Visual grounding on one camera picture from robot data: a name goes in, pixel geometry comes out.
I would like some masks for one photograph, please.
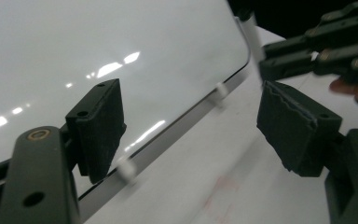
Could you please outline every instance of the white surface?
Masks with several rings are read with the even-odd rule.
[[[247,61],[224,0],[0,0],[0,161],[111,78],[128,125],[117,157],[131,154]]]
[[[259,30],[262,43],[276,35]],[[261,98],[254,66],[249,77],[216,108],[122,190],[88,224],[329,223],[321,177],[287,172],[255,127]],[[358,105],[328,92],[334,77],[285,80],[344,118],[343,133],[358,128]]]

